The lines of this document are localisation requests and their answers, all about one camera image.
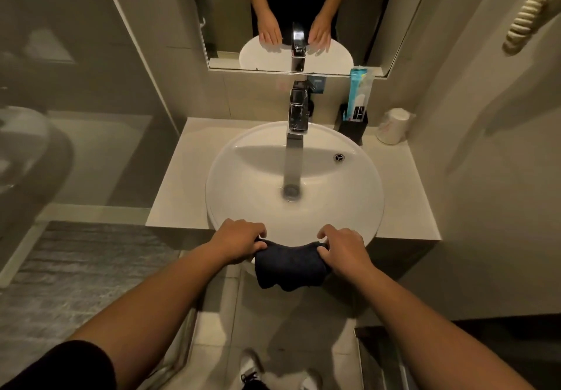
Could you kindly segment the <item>person's right hand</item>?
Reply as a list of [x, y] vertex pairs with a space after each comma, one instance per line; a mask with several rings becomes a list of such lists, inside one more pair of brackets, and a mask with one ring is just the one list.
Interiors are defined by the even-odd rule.
[[363, 238], [355, 230], [338, 230], [326, 224], [319, 230], [317, 237], [324, 239], [324, 243], [335, 253], [335, 267], [331, 268], [349, 282], [354, 282], [373, 268]]

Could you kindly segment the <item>person's left hand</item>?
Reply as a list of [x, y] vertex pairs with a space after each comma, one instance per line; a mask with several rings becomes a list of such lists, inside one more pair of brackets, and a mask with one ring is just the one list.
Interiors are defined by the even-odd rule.
[[246, 252], [246, 220], [226, 219], [209, 243], [210, 256], [220, 266], [252, 259], [256, 252]]

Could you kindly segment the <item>dark blue cloth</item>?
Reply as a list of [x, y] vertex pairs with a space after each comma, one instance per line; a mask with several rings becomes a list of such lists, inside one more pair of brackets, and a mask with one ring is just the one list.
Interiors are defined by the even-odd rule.
[[266, 245], [254, 256], [255, 275], [262, 289], [279, 286], [292, 292], [302, 287], [320, 287], [332, 272], [318, 252], [318, 247], [329, 248], [324, 242], [290, 247], [262, 238], [256, 241]]

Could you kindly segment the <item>person's left forearm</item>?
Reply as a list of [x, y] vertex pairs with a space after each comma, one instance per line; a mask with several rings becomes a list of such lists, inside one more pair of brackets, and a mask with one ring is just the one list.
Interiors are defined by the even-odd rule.
[[134, 390], [165, 357], [202, 290], [228, 263], [224, 249], [201, 245], [112, 302], [70, 340], [99, 347], [112, 363], [117, 390]]

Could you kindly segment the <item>person's right forearm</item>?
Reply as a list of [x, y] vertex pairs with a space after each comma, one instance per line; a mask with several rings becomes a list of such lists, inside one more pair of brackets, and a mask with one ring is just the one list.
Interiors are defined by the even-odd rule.
[[423, 390], [535, 390], [493, 351], [372, 264], [351, 269]]

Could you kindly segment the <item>white round sink basin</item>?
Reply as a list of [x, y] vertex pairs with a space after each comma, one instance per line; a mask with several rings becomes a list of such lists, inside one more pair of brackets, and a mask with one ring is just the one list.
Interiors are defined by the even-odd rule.
[[[287, 122], [254, 127], [217, 155], [205, 186], [207, 216], [217, 229], [225, 219], [261, 222], [277, 244], [317, 241], [325, 225], [357, 231], [365, 243], [384, 212], [380, 175], [367, 153], [341, 133], [309, 124], [302, 140], [287, 140]], [[345, 155], [336, 163], [333, 156]], [[286, 183], [301, 185], [301, 199], [282, 197]]]

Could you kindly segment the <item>white shoe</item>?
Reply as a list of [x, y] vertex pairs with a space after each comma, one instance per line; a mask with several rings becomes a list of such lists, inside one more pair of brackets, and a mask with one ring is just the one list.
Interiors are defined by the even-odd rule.
[[323, 380], [321, 375], [313, 369], [307, 369], [298, 390], [322, 390]]
[[240, 358], [242, 390], [269, 390], [263, 382], [262, 374], [263, 368], [255, 351], [243, 350]]

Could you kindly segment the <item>black square holder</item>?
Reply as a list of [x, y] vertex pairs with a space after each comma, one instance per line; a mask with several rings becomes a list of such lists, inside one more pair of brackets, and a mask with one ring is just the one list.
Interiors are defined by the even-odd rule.
[[358, 107], [352, 113], [352, 119], [345, 119], [347, 107], [347, 103], [340, 104], [335, 120], [334, 130], [340, 132], [357, 145], [362, 146], [362, 137], [368, 126], [368, 113], [366, 111], [366, 107]]

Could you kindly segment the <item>chrome faucet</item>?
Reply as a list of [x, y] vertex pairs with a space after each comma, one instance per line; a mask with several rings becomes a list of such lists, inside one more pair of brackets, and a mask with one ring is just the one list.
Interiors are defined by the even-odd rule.
[[310, 94], [314, 86], [308, 80], [296, 80], [290, 90], [287, 140], [302, 140], [308, 133], [310, 121]]

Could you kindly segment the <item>chrome metal bar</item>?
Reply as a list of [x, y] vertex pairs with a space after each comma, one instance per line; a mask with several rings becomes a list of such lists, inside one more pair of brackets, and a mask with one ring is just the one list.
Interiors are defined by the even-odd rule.
[[197, 315], [197, 309], [191, 308], [164, 357], [137, 390], [162, 390], [185, 367], [193, 342]]

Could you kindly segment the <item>white wrapped paper roll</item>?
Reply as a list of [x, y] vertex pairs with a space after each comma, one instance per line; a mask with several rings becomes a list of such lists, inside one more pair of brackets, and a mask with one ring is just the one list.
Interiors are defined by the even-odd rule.
[[392, 108], [383, 116], [376, 130], [376, 138], [383, 144], [393, 146], [406, 139], [407, 132], [416, 115], [403, 108]]

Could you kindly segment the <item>blue toothbrush packet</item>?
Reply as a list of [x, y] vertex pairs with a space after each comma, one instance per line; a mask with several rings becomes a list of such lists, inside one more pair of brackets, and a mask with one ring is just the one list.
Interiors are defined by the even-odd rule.
[[350, 87], [348, 102], [342, 115], [344, 121], [364, 121], [372, 84], [376, 74], [377, 68], [375, 67], [351, 68], [349, 73]]

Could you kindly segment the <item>glass shower partition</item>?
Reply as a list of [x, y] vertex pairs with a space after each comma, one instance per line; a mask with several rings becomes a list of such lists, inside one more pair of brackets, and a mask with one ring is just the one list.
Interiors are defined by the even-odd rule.
[[48, 221], [144, 224], [177, 136], [116, 0], [0, 0], [0, 288]]

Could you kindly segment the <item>black shirt sleeve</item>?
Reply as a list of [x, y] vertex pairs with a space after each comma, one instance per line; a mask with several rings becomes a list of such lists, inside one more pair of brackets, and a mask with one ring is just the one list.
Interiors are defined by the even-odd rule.
[[79, 340], [56, 345], [0, 390], [117, 390], [109, 356]]

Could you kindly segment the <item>wall mirror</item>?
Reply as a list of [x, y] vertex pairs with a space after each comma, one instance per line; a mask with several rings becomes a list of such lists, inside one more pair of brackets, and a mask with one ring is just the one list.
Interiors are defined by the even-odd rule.
[[422, 0], [195, 0], [211, 69], [386, 76]]

